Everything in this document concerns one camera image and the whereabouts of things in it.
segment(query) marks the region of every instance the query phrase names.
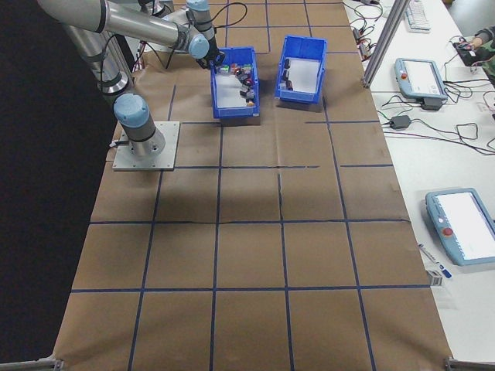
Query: sleeve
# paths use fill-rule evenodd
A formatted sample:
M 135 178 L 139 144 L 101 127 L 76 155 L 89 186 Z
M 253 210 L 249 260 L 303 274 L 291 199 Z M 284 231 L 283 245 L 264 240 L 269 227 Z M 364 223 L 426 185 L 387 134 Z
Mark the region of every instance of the sleeve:
M 495 38 L 495 26 L 487 27 L 485 29 L 481 29 L 474 36 L 479 37 L 483 40 L 484 43 L 488 43 L 490 40 Z

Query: screen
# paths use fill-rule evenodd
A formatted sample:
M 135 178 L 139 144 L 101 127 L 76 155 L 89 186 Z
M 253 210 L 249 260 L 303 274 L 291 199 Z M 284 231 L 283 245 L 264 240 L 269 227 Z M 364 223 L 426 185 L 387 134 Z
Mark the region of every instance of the screen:
M 413 93 L 440 95 L 442 91 L 436 82 L 435 71 L 430 62 L 404 61 Z
M 465 260 L 495 256 L 495 233 L 470 192 L 436 196 Z

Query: keyboard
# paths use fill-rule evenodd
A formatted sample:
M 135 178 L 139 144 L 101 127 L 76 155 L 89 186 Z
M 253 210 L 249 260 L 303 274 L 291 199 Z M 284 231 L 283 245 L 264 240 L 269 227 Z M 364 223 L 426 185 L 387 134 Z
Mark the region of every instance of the keyboard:
M 432 29 L 426 18 L 422 0 L 411 0 L 405 9 L 405 24 L 410 32 L 429 33 Z

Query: person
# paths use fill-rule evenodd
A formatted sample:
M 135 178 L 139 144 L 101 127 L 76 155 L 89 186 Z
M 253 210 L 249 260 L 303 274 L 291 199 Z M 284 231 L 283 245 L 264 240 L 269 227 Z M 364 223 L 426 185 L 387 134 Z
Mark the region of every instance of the person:
M 476 64 L 483 67 L 490 81 L 495 84 L 495 26 L 478 31 L 470 44 L 480 59 Z

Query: red emergency stop button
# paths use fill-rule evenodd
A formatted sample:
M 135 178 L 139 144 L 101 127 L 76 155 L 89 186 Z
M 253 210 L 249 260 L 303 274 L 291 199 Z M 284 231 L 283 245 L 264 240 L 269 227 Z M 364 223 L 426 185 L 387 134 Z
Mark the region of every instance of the red emergency stop button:
M 445 236 L 445 237 L 450 237 L 454 234 L 454 231 L 452 230 L 452 228 L 444 228 L 442 230 L 442 234 Z

